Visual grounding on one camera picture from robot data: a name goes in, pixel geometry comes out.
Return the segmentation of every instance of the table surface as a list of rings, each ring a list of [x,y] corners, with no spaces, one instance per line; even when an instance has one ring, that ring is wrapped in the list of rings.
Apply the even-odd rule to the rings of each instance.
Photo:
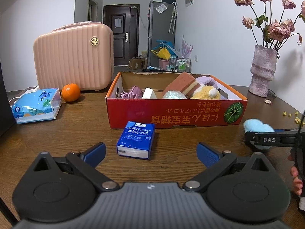
[[[249,100],[240,125],[157,129],[150,161],[117,155],[116,143],[122,130],[109,127],[107,90],[82,93],[79,102],[62,104],[56,120],[15,125],[0,137],[0,196],[16,215],[11,201],[13,190],[41,151],[59,157],[73,150],[84,151],[102,141],[107,154],[97,170],[120,185],[130,181],[177,181],[182,185],[205,168],[196,157],[199,142],[220,152],[231,150],[238,156],[250,156],[252,150],[243,143],[245,120],[257,118],[273,128],[296,128],[296,110],[283,100],[270,97],[272,105],[266,104],[265,98],[252,95],[247,87],[233,87]],[[292,113],[292,117],[283,116],[284,111]],[[293,163],[287,160],[289,151],[290,148],[272,148],[266,156],[292,189],[289,169]],[[304,229],[305,218],[296,206],[296,200],[292,199],[283,221],[293,229]],[[10,228],[3,215],[0,215],[0,228]]]

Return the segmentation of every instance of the brown sponge block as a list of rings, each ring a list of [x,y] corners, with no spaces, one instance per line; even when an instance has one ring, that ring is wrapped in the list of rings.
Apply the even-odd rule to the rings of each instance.
[[[200,84],[196,79],[188,74],[187,72],[182,72],[174,81],[170,83],[162,92],[162,97],[168,91],[180,91],[187,98],[190,98],[196,89],[200,87]]]

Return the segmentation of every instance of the orange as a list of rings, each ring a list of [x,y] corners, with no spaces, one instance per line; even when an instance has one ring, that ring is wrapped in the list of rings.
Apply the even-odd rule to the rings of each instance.
[[[61,96],[67,102],[74,102],[80,97],[80,88],[77,84],[67,84],[63,87]]]

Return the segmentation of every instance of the vase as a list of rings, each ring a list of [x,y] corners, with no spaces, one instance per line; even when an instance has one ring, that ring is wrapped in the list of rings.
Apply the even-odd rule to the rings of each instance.
[[[262,45],[256,45],[252,61],[252,80],[249,91],[261,97],[267,97],[270,81],[274,80],[278,52]]]

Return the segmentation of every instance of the pink suitcase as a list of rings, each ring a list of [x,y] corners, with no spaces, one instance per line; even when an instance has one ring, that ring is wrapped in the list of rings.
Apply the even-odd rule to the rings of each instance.
[[[104,89],[113,75],[113,32],[101,23],[63,26],[34,42],[40,89],[76,83],[81,90]]]

